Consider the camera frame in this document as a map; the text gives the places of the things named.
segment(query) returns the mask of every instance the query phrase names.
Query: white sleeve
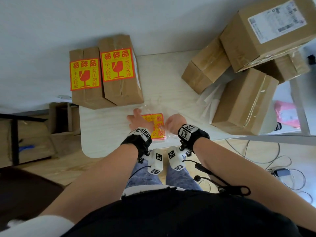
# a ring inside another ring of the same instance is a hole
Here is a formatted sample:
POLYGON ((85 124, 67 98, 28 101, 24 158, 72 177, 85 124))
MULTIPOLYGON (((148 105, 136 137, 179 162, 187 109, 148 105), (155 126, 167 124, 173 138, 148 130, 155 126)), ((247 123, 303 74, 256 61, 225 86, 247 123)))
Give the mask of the white sleeve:
POLYGON ((55 215, 43 215, 0 232, 0 237, 60 237, 75 224, 55 215))

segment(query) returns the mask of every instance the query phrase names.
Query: pink plastic bag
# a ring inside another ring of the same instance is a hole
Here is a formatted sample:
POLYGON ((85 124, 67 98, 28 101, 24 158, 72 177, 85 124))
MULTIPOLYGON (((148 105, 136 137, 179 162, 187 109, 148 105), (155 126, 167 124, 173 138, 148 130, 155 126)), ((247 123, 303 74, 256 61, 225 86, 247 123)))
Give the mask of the pink plastic bag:
POLYGON ((276 101, 274 104, 276 111, 276 119, 278 122, 292 126, 294 128, 300 128, 300 122, 298 120, 296 107, 293 103, 287 103, 282 101, 276 101))

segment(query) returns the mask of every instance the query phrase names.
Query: leg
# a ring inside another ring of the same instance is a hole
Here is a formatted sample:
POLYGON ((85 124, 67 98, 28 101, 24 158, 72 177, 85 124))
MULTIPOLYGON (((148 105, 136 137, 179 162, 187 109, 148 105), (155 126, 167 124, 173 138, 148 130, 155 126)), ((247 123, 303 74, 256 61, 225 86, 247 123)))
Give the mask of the leg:
MULTIPOLYGON (((147 160, 144 160, 142 164, 136 163, 132 171, 132 174, 135 173, 135 171, 147 165, 148 165, 147 160)), ((158 175, 153 175, 153 174, 148 173, 147 167, 145 167, 141 169, 140 171, 138 171, 135 175, 133 175, 132 178, 129 179, 125 189, 132 186, 149 185, 149 184, 162 184, 162 183, 158 175)))
POLYGON ((176 171, 168 165, 166 185, 180 187, 185 190, 203 191, 199 184, 190 176, 186 168, 176 171))

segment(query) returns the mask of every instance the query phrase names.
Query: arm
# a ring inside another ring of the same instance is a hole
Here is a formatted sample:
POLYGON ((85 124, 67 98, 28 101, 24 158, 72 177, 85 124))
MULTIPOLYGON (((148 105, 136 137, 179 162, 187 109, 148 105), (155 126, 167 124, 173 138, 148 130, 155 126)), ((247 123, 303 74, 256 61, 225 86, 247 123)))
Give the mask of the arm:
MULTIPOLYGON (((184 124, 185 118, 176 114, 167 120, 166 128, 178 134, 184 124)), ((207 138, 199 138, 193 150, 205 168, 230 185, 249 187, 250 199, 316 232, 316 209, 267 171, 207 138)))
MULTIPOLYGON (((153 131, 154 124, 140 115, 128 115, 131 130, 145 127, 153 131)), ((71 183, 41 215, 58 215, 78 223, 90 212, 120 199, 128 182, 138 150, 133 144, 123 144, 71 183)))

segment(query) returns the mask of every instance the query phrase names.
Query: black wrist strap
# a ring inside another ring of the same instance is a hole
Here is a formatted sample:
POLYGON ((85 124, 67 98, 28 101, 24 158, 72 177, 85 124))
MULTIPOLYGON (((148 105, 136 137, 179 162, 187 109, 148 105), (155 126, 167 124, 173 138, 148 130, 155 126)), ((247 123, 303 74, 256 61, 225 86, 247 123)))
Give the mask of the black wrist strap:
POLYGON ((193 151, 193 145, 197 139, 205 137, 210 139, 210 136, 205 131, 199 129, 194 125, 184 124, 178 131, 178 136, 180 137, 180 142, 184 148, 187 148, 189 151, 193 151))
POLYGON ((148 152, 148 148, 152 143, 150 132, 146 128, 138 127, 137 129, 131 131, 126 139, 121 143, 123 144, 133 144, 138 150, 138 160, 148 152))

